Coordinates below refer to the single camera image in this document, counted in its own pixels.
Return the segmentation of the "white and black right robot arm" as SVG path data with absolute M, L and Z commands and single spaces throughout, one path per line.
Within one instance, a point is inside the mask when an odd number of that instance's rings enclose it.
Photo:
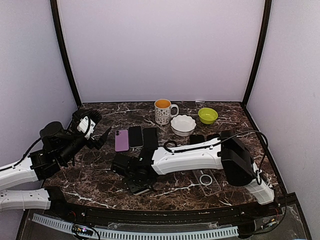
M 196 144 L 178 146 L 171 140 L 154 149 L 143 148 L 138 157 L 117 153 L 111 164 L 111 170 L 124 177 L 134 195 L 150 191 L 158 176 L 204 169 L 223 170 L 231 186 L 247 189 L 258 202 L 258 216 L 266 217 L 274 210 L 272 184 L 238 135 L 229 130 Z

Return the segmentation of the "clear magsafe phone case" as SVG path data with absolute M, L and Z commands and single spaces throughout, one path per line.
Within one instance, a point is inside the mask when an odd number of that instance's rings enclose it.
M 222 190 L 210 169 L 195 169 L 192 172 L 206 197 L 218 194 Z

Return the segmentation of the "black phone grey case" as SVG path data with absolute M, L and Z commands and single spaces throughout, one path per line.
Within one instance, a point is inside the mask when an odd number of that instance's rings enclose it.
M 156 127 L 144 128 L 143 134 L 143 146 L 145 149 L 156 150 L 159 146 L 158 143 L 158 131 Z

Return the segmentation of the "black phone white case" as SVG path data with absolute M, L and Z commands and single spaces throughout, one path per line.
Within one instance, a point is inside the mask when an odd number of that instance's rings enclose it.
M 139 196 L 139 195 L 142 195 L 142 194 L 145 194 L 145 193 L 148 193 L 150 191 L 149 188 L 146 188 L 146 189 L 140 189 L 136 192 L 133 193 L 134 196 Z

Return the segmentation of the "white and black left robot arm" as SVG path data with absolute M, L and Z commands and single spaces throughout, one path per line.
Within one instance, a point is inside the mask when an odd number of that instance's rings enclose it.
M 52 121 L 41 129 L 32 147 L 42 142 L 42 149 L 32 152 L 29 147 L 20 160 L 0 169 L 0 210 L 51 210 L 58 217 L 67 218 L 71 208 L 58 186 L 36 190 L 12 188 L 53 177 L 62 167 L 68 167 L 69 162 L 73 163 L 83 147 L 100 150 L 111 131 L 108 128 L 99 139 L 93 137 L 101 119 L 97 110 L 77 110 L 72 115 L 70 129 L 64 129 L 59 121 Z

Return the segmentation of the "black phone dark case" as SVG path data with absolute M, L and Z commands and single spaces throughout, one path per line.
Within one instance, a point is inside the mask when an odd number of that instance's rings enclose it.
M 115 151 L 126 152 L 129 146 L 129 132 L 127 129 L 117 130 L 115 132 Z

